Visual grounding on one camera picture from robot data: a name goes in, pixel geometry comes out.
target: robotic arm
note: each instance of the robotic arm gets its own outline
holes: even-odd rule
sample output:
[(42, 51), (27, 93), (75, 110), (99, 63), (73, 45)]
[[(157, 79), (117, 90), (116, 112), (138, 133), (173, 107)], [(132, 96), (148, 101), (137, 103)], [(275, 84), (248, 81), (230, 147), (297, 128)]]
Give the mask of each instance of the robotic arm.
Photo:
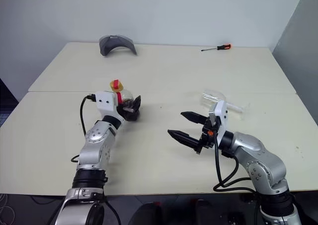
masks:
[[(208, 117), (194, 112), (181, 114), (188, 120), (203, 125), (200, 140), (189, 137), (181, 131), (168, 130), (168, 133), (181, 144), (193, 148), (198, 154), (202, 147), (215, 146), (215, 150), (220, 149), (222, 155), (238, 161), (247, 171), (260, 198), (260, 211), (264, 224), (301, 225), (285, 179), (286, 167), (283, 161), (269, 152), (256, 137), (226, 131), (225, 101), (216, 103), (210, 109)], [(221, 176), (219, 182), (222, 186), (224, 184), (220, 178)]]
[(136, 120), (139, 115), (140, 96), (133, 103), (130, 112), (118, 105), (117, 94), (99, 91), (91, 95), (101, 113), (99, 120), (85, 135), (73, 179), (55, 225), (101, 225), (104, 220), (104, 185), (110, 150), (115, 136), (125, 120)]

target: gray wall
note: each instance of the gray wall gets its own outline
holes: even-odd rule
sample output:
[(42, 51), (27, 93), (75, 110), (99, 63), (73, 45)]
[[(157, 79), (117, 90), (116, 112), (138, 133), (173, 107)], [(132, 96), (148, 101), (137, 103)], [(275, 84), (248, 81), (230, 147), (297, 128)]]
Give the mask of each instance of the gray wall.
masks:
[(299, 0), (0, 0), (0, 77), (20, 100), (66, 42), (276, 46)]
[(318, 124), (318, 0), (299, 1), (273, 55)]

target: table surface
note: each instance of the table surface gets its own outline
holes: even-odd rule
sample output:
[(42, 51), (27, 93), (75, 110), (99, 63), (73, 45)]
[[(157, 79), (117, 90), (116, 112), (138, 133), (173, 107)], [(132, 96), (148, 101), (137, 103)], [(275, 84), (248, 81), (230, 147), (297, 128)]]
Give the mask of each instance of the table surface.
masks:
[[(201, 91), (143, 93), (141, 116), (116, 136), (107, 171), (105, 193), (209, 193), (217, 184), (214, 149), (201, 155), (179, 144), (167, 129), (198, 138), (201, 126), (181, 111), (206, 114)], [(86, 92), (29, 92), (0, 128), (0, 193), (65, 195), (76, 164), (70, 162), (84, 145), (79, 107)], [(318, 188), (316, 155), (318, 128), (294, 93), (233, 93), (229, 101), (245, 107), (243, 115), (229, 111), (229, 131), (258, 137), (287, 167), (291, 190)], [(87, 128), (100, 119), (93, 102), (83, 110)], [(225, 176), (234, 161), (220, 158)], [(246, 177), (240, 167), (236, 177)], [(241, 185), (251, 186), (246, 181)]]
[(134, 93), (295, 93), (267, 48), (201, 52), (199, 46), (136, 45), (101, 56), (98, 43), (68, 43), (29, 91), (98, 91), (119, 78)]

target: yellow object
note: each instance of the yellow object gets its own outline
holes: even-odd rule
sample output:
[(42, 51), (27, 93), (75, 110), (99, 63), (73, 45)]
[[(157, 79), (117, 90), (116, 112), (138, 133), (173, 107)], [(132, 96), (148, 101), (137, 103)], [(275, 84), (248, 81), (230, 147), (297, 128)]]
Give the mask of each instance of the yellow object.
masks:
[(120, 92), (121, 90), (124, 89), (123, 85), (121, 84), (121, 82), (118, 79), (110, 82), (110, 87), (114, 92)]

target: gray plastic object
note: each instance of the gray plastic object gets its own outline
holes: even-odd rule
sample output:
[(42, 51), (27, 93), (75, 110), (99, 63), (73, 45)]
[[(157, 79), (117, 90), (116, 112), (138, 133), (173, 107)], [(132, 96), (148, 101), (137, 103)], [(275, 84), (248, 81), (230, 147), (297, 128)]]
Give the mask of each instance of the gray plastic object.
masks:
[(130, 49), (135, 55), (137, 55), (134, 42), (123, 35), (106, 35), (99, 39), (100, 53), (103, 56), (117, 47), (126, 47)]

